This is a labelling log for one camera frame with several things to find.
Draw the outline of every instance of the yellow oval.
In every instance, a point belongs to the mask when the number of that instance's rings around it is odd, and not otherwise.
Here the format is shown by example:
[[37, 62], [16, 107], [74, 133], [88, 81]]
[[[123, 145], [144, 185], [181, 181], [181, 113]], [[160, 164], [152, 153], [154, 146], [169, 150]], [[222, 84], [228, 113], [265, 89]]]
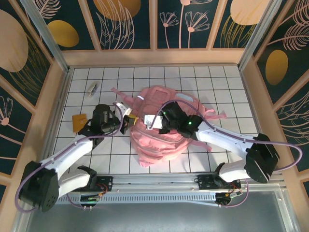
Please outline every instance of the yellow oval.
[[231, 17], [240, 25], [257, 24], [269, 0], [233, 0], [231, 4]]
[[13, 16], [0, 10], [0, 67], [13, 73], [22, 70], [28, 50], [23, 27]]
[[62, 20], [55, 20], [47, 26], [57, 44], [63, 47], [74, 47], [78, 44], [78, 33], [69, 23]]
[[288, 70], [289, 60], [285, 52], [273, 51], [266, 62], [266, 79], [271, 85], [279, 84]]
[[100, 11], [100, 13], [104, 15], [104, 17], [111, 20], [119, 21], [120, 6], [118, 1], [120, 2], [124, 10], [125, 8], [127, 8], [132, 18], [140, 11], [140, 0], [94, 0], [94, 3], [98, 11]]

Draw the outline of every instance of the pink backpack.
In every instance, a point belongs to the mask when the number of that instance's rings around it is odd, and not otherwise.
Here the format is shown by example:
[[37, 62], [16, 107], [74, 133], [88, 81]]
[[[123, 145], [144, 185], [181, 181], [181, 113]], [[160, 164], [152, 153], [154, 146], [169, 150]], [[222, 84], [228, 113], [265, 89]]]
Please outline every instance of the pink backpack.
[[[226, 118], [225, 114], [215, 115], [215, 110], [206, 109], [195, 97], [162, 86], [145, 88], [136, 98], [128, 96], [115, 88], [112, 88], [112, 91], [120, 95], [124, 102], [133, 109], [132, 114], [138, 117], [135, 125], [131, 127], [130, 136], [132, 146], [140, 156], [139, 161], [142, 167], [149, 167], [175, 159], [186, 151], [190, 144], [202, 146], [211, 151], [211, 147], [205, 143], [183, 138], [175, 130], [167, 134], [159, 134], [158, 129], [146, 129], [143, 122], [144, 116], [155, 115], [165, 102], [175, 99], [185, 100], [198, 109], [206, 119]], [[187, 115], [196, 115], [196, 112], [186, 104], [181, 102], [178, 104]]]

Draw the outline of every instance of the white grid mat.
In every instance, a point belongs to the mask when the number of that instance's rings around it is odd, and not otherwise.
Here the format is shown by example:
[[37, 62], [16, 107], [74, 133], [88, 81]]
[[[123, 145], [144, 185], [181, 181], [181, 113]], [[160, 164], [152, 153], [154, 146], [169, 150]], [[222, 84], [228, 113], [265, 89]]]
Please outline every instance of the white grid mat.
[[[85, 91], [94, 81], [100, 87], [88, 100]], [[249, 108], [244, 86], [236, 66], [204, 67], [136, 67], [75, 69], [67, 96], [54, 153], [72, 141], [72, 115], [87, 114], [92, 117], [99, 103], [112, 105], [119, 96], [111, 92], [115, 87], [127, 95], [137, 96], [145, 87], [163, 85], [189, 93], [207, 108], [225, 111], [227, 119], [212, 120], [223, 128], [256, 135], [257, 130]], [[234, 162], [240, 158], [233, 153], [211, 145], [212, 152], [190, 146], [187, 153], [177, 159], [150, 168], [138, 164], [138, 155], [130, 145], [129, 132], [106, 138], [96, 149], [80, 158], [69, 171], [80, 165], [88, 166], [98, 174], [190, 173], [214, 171], [221, 162]]]

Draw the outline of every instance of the black mounting bracket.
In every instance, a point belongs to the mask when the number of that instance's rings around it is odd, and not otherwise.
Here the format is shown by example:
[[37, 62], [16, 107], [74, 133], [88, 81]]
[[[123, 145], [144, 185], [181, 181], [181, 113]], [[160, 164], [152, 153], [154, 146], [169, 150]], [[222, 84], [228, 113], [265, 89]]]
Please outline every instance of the black mounting bracket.
[[83, 187], [75, 189], [72, 192], [102, 192], [102, 188], [104, 192], [110, 192], [112, 190], [112, 180], [112, 176], [97, 176], [97, 181], [93, 188]]
[[233, 189], [235, 185], [237, 188], [241, 188], [241, 183], [239, 180], [235, 180], [231, 183], [227, 183], [222, 180], [222, 187], [215, 184], [213, 174], [201, 174], [197, 176], [195, 182], [198, 183], [199, 190], [212, 190], [212, 189]]

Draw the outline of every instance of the orange block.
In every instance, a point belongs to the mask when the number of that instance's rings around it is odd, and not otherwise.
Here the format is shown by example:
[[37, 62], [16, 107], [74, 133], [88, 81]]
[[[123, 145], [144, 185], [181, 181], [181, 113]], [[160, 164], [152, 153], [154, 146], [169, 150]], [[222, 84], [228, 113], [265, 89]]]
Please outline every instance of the orange block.
[[84, 125], [88, 121], [87, 115], [86, 114], [73, 115], [72, 121], [73, 121], [73, 132], [77, 133], [84, 127]]

